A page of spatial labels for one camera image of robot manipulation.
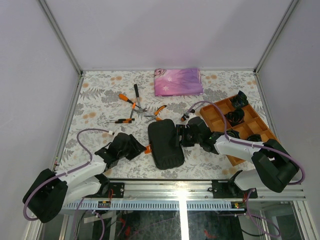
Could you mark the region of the black plastic tool case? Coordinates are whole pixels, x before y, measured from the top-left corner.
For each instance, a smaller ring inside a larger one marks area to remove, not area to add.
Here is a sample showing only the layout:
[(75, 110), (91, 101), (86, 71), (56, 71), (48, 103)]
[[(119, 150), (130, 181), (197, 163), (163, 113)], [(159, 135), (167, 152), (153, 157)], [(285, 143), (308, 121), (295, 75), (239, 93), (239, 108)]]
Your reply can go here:
[(152, 122), (147, 128), (155, 166), (159, 170), (180, 167), (185, 162), (181, 146), (176, 145), (176, 126), (171, 119)]

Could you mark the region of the large black orange screwdriver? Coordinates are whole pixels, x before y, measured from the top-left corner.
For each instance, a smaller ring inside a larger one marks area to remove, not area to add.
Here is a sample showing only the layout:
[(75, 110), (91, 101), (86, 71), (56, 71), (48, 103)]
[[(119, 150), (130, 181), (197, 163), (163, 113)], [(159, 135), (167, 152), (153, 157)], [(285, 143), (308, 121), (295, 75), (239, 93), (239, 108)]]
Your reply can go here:
[(182, 117), (180, 118), (181, 122), (188, 121), (190, 119), (191, 113), (190, 112), (185, 112)]

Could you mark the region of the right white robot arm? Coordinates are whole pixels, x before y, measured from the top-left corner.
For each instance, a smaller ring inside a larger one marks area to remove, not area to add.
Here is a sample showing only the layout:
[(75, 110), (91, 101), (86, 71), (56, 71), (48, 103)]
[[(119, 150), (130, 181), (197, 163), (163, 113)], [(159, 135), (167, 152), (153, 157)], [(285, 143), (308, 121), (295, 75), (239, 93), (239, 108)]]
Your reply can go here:
[(227, 189), (236, 198), (246, 190), (263, 186), (281, 193), (300, 170), (277, 140), (248, 141), (232, 137), (226, 132), (211, 131), (198, 116), (191, 118), (186, 124), (176, 125), (175, 144), (181, 147), (198, 144), (208, 153), (252, 163), (253, 170), (240, 171), (230, 179)]

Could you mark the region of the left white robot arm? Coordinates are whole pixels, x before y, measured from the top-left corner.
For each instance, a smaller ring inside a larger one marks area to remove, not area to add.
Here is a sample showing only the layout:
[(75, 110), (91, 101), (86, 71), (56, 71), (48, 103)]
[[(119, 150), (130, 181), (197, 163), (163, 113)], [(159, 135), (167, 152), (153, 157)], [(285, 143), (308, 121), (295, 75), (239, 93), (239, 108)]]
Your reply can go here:
[(119, 160), (132, 160), (146, 150), (132, 134), (120, 132), (112, 142), (90, 153), (89, 160), (83, 163), (67, 170), (44, 169), (22, 199), (24, 218), (47, 223), (65, 205), (78, 199), (110, 195), (110, 180), (104, 173), (115, 167)]

